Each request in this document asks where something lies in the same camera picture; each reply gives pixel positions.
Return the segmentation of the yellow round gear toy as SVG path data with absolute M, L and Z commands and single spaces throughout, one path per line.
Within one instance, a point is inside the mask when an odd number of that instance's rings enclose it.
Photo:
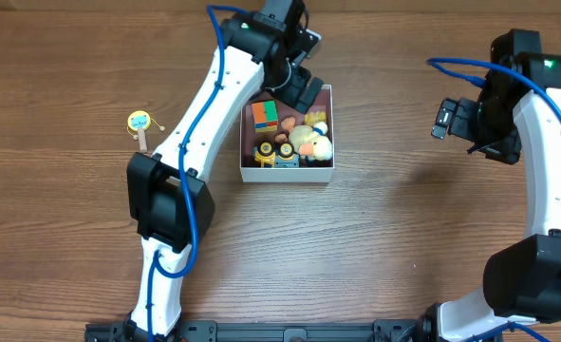
M 304 124 L 309 126 L 315 126 L 317 123 L 325 123 L 326 121 L 326 111 L 312 111 L 304 116 Z

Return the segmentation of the multicoloured puzzle cube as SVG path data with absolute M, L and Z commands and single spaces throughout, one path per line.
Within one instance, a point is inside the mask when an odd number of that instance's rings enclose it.
M 254 130 L 257 133 L 273 132 L 278 129 L 278 114 L 274 100 L 251 104 Z

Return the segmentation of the white plush duck toy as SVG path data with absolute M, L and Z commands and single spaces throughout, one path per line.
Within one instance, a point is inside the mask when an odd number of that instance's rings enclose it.
M 282 132 L 274 140 L 277 143 L 290 143 L 301 159 L 322 162 L 333 158 L 333 145 L 327 136 L 326 122 L 297 125 L 294 117 L 288 117 L 280 125 Z

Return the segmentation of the yellow grey toy truck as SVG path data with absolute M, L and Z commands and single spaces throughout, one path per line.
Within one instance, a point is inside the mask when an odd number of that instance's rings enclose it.
M 290 142 L 262 142 L 253 148 L 253 158 L 262 168 L 298 168 L 300 156 Z

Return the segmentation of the small wooden rattle drum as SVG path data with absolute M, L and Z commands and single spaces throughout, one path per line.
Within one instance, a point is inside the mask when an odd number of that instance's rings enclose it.
M 165 131 L 165 127 L 160 125 L 147 111 L 134 111 L 127 118 L 126 130 L 132 139 L 138 143 L 141 153 L 148 152 L 146 131 L 151 125 L 154 125 L 160 132 Z

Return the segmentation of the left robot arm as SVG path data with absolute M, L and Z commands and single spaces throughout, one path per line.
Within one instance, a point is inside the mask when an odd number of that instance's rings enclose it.
M 306 113 L 323 86 L 301 65 L 321 40 L 308 27 L 304 2 L 268 1 L 259 11 L 228 7 L 232 17 L 223 21 L 215 18 L 220 9 L 207 8 L 217 46 L 201 88 L 166 140 L 151 155 L 135 153 L 127 166 L 143 267 L 137 305 L 111 333 L 113 341 L 178 338 L 182 280 L 215 212 L 207 181 L 241 109 L 267 92 Z

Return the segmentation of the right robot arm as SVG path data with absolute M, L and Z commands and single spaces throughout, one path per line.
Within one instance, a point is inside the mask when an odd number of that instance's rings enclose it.
M 494 39 L 475 100 L 444 100 L 431 134 L 471 143 L 487 159 L 524 162 L 523 238 L 492 255 L 481 286 L 430 306 L 407 334 L 413 341 L 498 341 L 561 321 L 561 55 L 542 50 L 537 31 Z

